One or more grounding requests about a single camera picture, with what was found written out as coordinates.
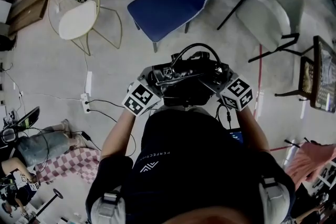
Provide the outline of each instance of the power strip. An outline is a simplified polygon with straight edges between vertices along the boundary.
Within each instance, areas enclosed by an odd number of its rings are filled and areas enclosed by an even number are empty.
[[[90,104],[87,103],[89,102],[89,94],[88,93],[82,93],[80,95],[80,100],[83,105],[84,113],[89,114],[90,113]]]

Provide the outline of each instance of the gold wire chair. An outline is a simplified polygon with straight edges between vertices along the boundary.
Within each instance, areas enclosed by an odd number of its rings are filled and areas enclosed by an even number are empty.
[[[60,28],[60,23],[62,18],[66,15],[69,15],[69,12],[72,12],[74,9],[78,9],[78,7],[84,3],[86,3],[87,1],[89,2],[95,2],[96,4],[96,10],[94,10],[94,16],[95,18],[89,22],[89,24],[87,25],[87,29],[84,33],[80,33],[79,35],[75,36],[75,37],[71,37],[71,38],[64,38],[66,40],[71,40],[78,48],[80,48],[82,51],[84,51],[85,54],[87,54],[88,56],[91,55],[90,53],[90,48],[89,48],[89,43],[88,43],[88,36],[89,36],[89,32],[91,30],[95,31],[98,35],[100,35],[103,39],[105,39],[107,42],[109,42],[111,45],[113,45],[114,47],[116,47],[117,49],[120,48],[121,45],[121,39],[122,39],[122,23],[121,23],[121,19],[120,16],[118,14],[118,12],[115,9],[112,8],[106,8],[106,7],[102,7],[100,6],[100,0],[48,0],[48,7],[47,7],[47,11],[48,11],[48,17],[49,17],[49,22],[51,27],[53,28],[53,30],[59,35],[59,28]],[[107,10],[110,10],[112,12],[115,12],[118,20],[120,22],[120,40],[119,40],[119,45],[116,46],[115,44],[113,44],[110,40],[108,40],[104,35],[102,35],[100,32],[98,32],[95,28],[94,25],[97,21],[98,15],[99,15],[99,9],[100,8],[104,8]],[[77,24],[83,24],[83,23],[87,23],[87,22],[83,22],[80,19],[77,20],[76,22]],[[83,43],[81,42],[80,38],[86,36],[86,44],[87,44],[87,50],[85,50]],[[82,48],[77,44],[77,40],[81,43]]]

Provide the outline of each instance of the shoe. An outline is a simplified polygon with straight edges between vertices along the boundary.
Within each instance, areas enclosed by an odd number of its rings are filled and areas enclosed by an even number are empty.
[[[87,147],[85,139],[84,139],[83,136],[81,136],[80,134],[77,134],[74,138],[77,141],[75,147]]]
[[[72,138],[70,124],[67,119],[61,121],[63,133],[67,138]]]

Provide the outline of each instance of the white seat cushion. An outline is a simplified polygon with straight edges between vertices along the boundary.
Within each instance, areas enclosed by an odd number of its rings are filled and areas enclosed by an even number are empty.
[[[236,11],[237,17],[269,51],[275,51],[281,41],[280,23],[274,13],[259,0],[246,0]]]
[[[95,1],[86,1],[64,13],[58,26],[59,36],[65,40],[81,37],[95,24],[97,7]]]

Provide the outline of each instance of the person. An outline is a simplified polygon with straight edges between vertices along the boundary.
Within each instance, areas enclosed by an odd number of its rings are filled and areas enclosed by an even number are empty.
[[[86,147],[84,138],[77,134],[71,137],[68,120],[60,124],[47,127],[38,134],[30,137],[22,136],[15,146],[1,149],[0,154],[0,178],[19,170],[31,182],[36,178],[30,174],[27,167],[46,162],[60,156],[71,146]]]
[[[12,214],[12,206],[20,207],[22,215],[27,215],[25,206],[31,201],[35,195],[36,190],[32,190],[28,184],[11,192],[6,201],[2,203],[2,208],[7,214]]]
[[[320,214],[321,211],[324,209],[324,204],[320,204],[319,206],[314,207],[313,209],[308,210],[307,212],[303,213],[301,216],[297,217],[297,218],[291,218],[288,217],[284,222],[282,222],[282,224],[301,224],[305,221],[305,219],[308,216],[311,216],[312,213],[316,213],[316,216],[314,216],[316,218],[316,221],[310,221],[308,223],[313,224],[316,223],[318,224],[321,220],[320,218]]]
[[[91,223],[100,215],[127,224],[281,223],[295,200],[294,183],[250,109],[236,114],[243,144],[202,108],[156,110],[133,166],[125,153],[135,116],[125,109],[103,144],[87,196]]]

